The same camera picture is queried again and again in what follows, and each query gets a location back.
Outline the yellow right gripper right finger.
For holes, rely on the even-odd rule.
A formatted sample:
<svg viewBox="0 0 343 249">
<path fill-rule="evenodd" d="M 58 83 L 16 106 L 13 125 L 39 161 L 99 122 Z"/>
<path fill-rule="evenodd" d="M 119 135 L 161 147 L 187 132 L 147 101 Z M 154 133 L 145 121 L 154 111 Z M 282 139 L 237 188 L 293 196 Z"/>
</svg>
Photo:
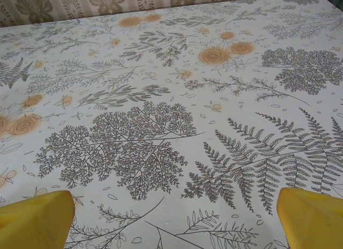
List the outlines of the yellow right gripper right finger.
<svg viewBox="0 0 343 249">
<path fill-rule="evenodd" d="M 343 199 L 282 188 L 277 213 L 290 249 L 343 249 Z"/>
</svg>

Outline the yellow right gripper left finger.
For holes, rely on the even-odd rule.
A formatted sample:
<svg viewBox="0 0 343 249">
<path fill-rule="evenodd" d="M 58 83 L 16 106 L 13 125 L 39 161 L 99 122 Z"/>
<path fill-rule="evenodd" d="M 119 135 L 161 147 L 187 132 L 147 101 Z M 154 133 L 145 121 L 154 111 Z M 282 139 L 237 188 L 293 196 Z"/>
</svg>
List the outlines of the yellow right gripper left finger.
<svg viewBox="0 0 343 249">
<path fill-rule="evenodd" d="M 0 249 L 63 249 L 75 215 L 69 191 L 0 207 Z"/>
</svg>

